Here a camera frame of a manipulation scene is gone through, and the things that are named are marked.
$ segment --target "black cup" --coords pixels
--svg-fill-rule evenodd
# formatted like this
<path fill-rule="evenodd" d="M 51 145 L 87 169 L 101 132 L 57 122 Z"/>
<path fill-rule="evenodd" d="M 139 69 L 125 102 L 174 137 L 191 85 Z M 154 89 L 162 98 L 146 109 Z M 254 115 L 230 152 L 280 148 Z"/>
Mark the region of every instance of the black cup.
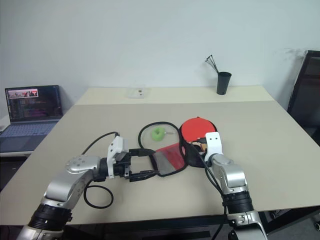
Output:
<path fill-rule="evenodd" d="M 218 73 L 218 86 L 216 87 L 217 94 L 226 94 L 231 75 L 232 74 L 230 72 L 226 71 L 221 71 Z"/>

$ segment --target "laptop screen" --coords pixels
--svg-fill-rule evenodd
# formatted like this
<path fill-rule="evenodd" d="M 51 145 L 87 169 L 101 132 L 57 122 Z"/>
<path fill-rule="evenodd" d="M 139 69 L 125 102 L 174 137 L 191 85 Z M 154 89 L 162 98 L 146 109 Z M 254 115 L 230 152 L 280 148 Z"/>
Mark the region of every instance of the laptop screen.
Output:
<path fill-rule="evenodd" d="M 5 89 L 11 122 L 60 119 L 63 115 L 58 85 Z"/>

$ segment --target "laptop keyboard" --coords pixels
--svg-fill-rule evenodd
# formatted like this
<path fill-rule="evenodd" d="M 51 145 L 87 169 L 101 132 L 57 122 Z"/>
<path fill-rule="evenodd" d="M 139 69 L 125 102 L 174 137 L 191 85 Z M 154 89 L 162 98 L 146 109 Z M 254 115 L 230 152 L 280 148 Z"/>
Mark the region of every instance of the laptop keyboard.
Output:
<path fill-rule="evenodd" d="M 47 135 L 56 123 L 11 124 L 0 138 Z"/>

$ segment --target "green ball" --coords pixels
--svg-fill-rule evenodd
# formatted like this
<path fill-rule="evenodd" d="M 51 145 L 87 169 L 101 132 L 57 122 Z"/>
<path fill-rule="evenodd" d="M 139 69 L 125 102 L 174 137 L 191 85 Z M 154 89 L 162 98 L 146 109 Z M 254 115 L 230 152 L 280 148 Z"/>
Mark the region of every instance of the green ball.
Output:
<path fill-rule="evenodd" d="M 156 127 L 151 132 L 152 140 L 154 140 L 156 142 L 162 141 L 162 139 L 164 139 L 164 137 L 165 137 L 165 132 L 166 132 L 166 130 L 164 127 Z"/>

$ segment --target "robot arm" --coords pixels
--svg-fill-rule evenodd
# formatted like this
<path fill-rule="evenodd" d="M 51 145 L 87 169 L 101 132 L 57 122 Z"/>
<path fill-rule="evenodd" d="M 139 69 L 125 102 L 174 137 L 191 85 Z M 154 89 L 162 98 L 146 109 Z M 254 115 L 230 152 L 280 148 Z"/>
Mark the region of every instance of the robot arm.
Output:
<path fill-rule="evenodd" d="M 207 154 L 205 162 L 211 166 L 213 175 L 220 181 L 223 205 L 227 207 L 227 219 L 233 230 L 230 240 L 267 240 L 259 213 L 254 210 L 243 169 L 222 153 L 218 132 L 205 135 Z"/>
<path fill-rule="evenodd" d="M 54 240 L 63 234 L 63 228 L 72 220 L 71 210 L 76 206 L 85 187 L 91 181 L 102 182 L 109 176 L 124 177 L 130 182 L 155 176 L 153 170 L 132 173 L 131 157 L 148 156 L 150 149 L 128 149 L 128 143 L 116 136 L 108 148 L 107 158 L 80 155 L 69 160 L 48 185 L 40 205 L 28 225 L 21 230 L 18 240 Z"/>

